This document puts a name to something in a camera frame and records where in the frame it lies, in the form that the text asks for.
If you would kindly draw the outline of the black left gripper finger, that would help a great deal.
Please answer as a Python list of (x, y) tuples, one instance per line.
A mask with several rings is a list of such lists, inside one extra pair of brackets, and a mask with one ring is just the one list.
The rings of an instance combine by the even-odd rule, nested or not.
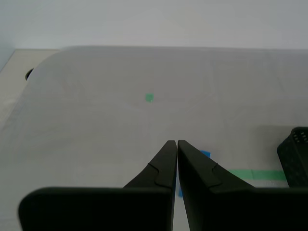
[(25, 231), (170, 231), (173, 228), (177, 145), (167, 141), (122, 188), (48, 187), (19, 204)]
[(179, 180), (192, 231), (305, 231), (306, 188), (256, 188), (178, 142)]

